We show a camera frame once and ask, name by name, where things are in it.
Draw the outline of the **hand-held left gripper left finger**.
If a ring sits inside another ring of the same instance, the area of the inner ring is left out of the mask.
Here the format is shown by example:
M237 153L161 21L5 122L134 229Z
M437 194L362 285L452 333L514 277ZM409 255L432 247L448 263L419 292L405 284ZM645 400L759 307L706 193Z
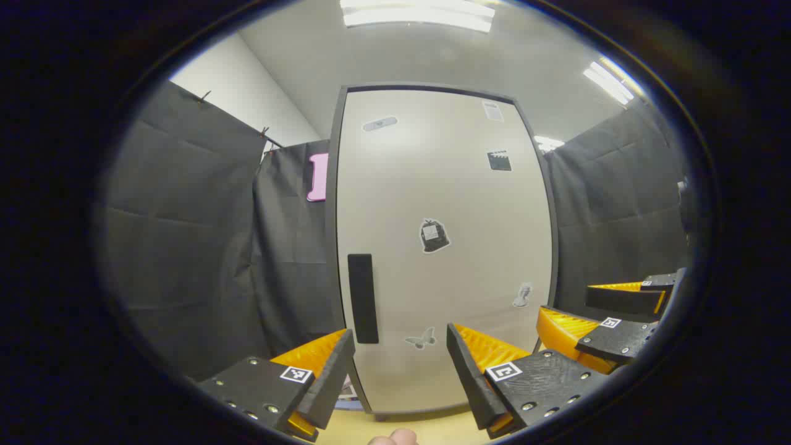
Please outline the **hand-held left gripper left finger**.
M197 386L254 425L314 442L328 427L354 352L352 330L340 329L274 358L245 357Z

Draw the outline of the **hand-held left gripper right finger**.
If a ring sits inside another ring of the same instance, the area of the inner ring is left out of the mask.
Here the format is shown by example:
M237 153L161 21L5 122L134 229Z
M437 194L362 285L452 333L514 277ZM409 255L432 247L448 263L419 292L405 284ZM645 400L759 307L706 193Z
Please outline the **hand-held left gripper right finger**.
M529 353L452 322L446 347L477 428L491 439L574 410L609 378L556 350Z

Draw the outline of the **black backdrop cloth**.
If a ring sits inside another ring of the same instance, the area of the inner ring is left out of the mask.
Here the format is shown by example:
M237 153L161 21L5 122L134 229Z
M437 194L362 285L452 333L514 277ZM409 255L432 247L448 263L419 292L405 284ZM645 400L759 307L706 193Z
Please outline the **black backdrop cloth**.
M263 154L258 132L167 83L121 143L104 200L105 269L158 353L195 380L341 329L331 315L325 205L308 202L327 139ZM687 265L689 173L646 105L545 157L559 221L557 308L586 287Z

